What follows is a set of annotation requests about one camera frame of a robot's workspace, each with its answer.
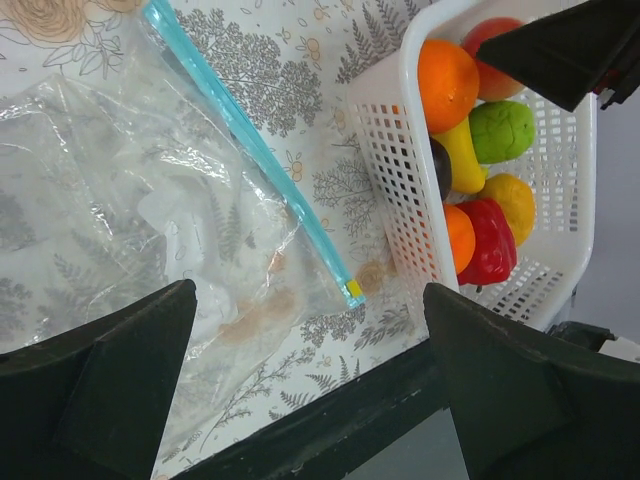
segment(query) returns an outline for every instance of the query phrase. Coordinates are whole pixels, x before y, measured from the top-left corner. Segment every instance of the ziplock bag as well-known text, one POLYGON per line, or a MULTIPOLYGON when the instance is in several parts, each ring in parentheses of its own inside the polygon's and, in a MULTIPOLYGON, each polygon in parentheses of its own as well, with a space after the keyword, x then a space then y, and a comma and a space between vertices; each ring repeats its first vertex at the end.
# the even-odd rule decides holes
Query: ziplock bag
POLYGON ((0 104, 0 351, 192 279, 162 455, 293 325, 363 297, 168 3, 143 14, 110 89, 52 76, 0 104))

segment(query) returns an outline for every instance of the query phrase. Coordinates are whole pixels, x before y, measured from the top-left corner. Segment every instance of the red bell pepper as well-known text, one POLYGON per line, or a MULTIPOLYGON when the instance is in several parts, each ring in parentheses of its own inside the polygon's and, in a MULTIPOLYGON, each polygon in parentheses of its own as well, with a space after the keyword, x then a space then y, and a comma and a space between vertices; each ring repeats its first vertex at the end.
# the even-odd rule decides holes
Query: red bell pepper
POLYGON ((516 241, 498 202, 482 198, 456 205, 471 219, 476 250, 458 275, 460 285, 490 285, 506 281, 518 263, 516 241))

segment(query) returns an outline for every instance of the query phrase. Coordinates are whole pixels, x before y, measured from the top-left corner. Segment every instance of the orange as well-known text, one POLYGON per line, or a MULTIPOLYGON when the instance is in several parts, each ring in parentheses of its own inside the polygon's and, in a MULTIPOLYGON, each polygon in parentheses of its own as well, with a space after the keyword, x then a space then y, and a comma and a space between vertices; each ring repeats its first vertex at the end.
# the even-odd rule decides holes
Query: orange
POLYGON ((476 250, 476 234, 469 216, 455 205, 444 204, 444 218, 449 231, 449 243, 453 252, 456 274, 461 273, 471 263, 476 250))
POLYGON ((420 50, 418 86, 429 133, 445 133, 471 112, 478 99, 480 75, 462 47, 430 39, 420 50))

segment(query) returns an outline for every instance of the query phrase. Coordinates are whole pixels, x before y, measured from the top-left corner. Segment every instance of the banana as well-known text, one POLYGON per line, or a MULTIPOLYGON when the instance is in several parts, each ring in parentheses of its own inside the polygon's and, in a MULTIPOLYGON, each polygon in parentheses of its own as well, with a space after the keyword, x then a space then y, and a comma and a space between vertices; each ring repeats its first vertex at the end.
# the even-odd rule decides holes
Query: banana
POLYGON ((466 117, 451 130, 431 136, 439 141, 449 153, 453 177, 452 189, 468 195, 482 190, 487 174, 480 167, 476 152, 473 150, 469 117, 466 117))

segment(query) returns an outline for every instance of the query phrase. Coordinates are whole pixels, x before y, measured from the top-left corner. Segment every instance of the white plastic basket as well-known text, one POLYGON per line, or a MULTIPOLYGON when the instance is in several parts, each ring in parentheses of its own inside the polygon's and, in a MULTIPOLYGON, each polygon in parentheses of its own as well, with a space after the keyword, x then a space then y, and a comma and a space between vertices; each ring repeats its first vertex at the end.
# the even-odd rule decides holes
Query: white plastic basket
POLYGON ((567 113, 530 90, 514 97, 534 112, 537 136, 517 160, 491 167, 531 185, 534 231, 518 249, 518 265, 505 283, 459 288, 438 191, 429 135, 418 89, 420 49, 426 38, 460 43, 479 22, 510 16, 523 21, 555 13, 579 1, 441 0, 411 22, 402 48, 350 85, 351 118, 379 203, 409 311, 423 319, 428 282, 460 290, 478 303, 544 330, 570 297, 593 247, 595 221, 596 101, 567 113))

